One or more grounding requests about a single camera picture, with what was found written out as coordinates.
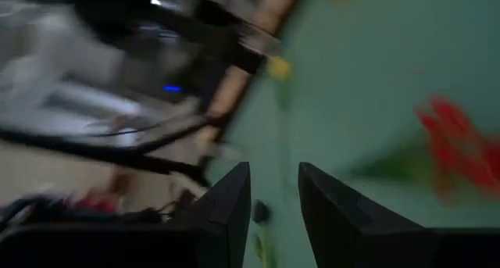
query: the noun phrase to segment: red object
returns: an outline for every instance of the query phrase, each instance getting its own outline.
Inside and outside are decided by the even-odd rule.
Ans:
[[[77,207],[97,209],[107,213],[114,213],[117,209],[117,197],[107,193],[89,191],[85,197],[75,202]]]
[[[482,190],[500,193],[500,142],[480,136],[457,105],[435,98],[430,107],[432,114],[416,114],[430,135],[438,194],[451,192],[452,176],[457,173]]]

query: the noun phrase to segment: black cable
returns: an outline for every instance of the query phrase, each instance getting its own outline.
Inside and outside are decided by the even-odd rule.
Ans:
[[[156,211],[158,213],[161,213],[163,210],[165,210],[167,207],[171,206],[171,205],[175,205],[177,203],[177,201],[172,201],[172,202],[167,202],[164,206],[162,206],[161,208],[157,209]]]
[[[84,158],[114,163],[138,170],[146,170],[153,173],[170,175],[171,171],[186,174],[192,180],[205,185],[199,168],[187,163],[175,162],[169,159],[160,159],[146,156],[130,147],[103,147],[84,145],[78,142],[54,140],[37,134],[26,134],[16,130],[7,130],[0,127],[0,139],[15,144],[29,145],[45,148],[55,152],[63,152],[69,155],[83,156]]]
[[[57,5],[57,4],[71,4],[74,0],[24,0],[29,3],[36,3],[39,5]]]
[[[58,137],[58,138],[100,138],[100,137],[113,137],[113,136],[119,136],[119,135],[124,135],[124,134],[136,134],[139,132],[152,130],[152,129],[155,129],[158,127],[164,127],[168,123],[175,122],[176,120],[187,119],[190,116],[193,116],[193,114],[189,114],[187,116],[186,115],[174,116],[174,117],[169,118],[167,120],[160,120],[158,123],[154,123],[148,127],[135,128],[133,130],[116,131],[116,132],[109,132],[109,133],[94,133],[94,134],[56,135],[56,137]]]
[[[172,134],[165,135],[163,137],[160,137],[159,139],[155,141],[150,141],[150,142],[145,142],[143,144],[140,144],[139,146],[134,148],[134,152],[137,154],[147,154],[149,152],[155,151],[158,148],[161,148],[177,139],[183,138],[189,134],[193,134],[194,132],[201,130],[203,127],[207,126],[218,126],[221,122],[223,122],[225,119],[225,116],[217,117],[217,118],[212,118],[212,117],[206,117],[203,121],[200,123],[194,124],[190,127],[184,128],[183,130],[179,130],[176,132],[173,132]]]

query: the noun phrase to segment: blue light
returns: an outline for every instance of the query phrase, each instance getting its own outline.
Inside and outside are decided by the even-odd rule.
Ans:
[[[164,91],[181,92],[182,88],[174,85],[166,85],[163,87]]]

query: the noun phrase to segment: black device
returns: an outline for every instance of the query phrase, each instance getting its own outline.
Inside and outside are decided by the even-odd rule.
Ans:
[[[0,235],[0,265],[237,268],[250,208],[250,169],[239,163],[165,223],[12,225]]]
[[[298,189],[318,268],[500,264],[498,229],[422,227],[310,163],[300,164]]]

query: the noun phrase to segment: red flower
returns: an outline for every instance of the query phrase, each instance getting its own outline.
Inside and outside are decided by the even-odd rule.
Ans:
[[[430,107],[436,116],[416,114],[430,135],[438,194],[452,190],[452,175],[457,173],[482,190],[500,192],[500,144],[481,137],[466,114],[443,98],[433,99]]]

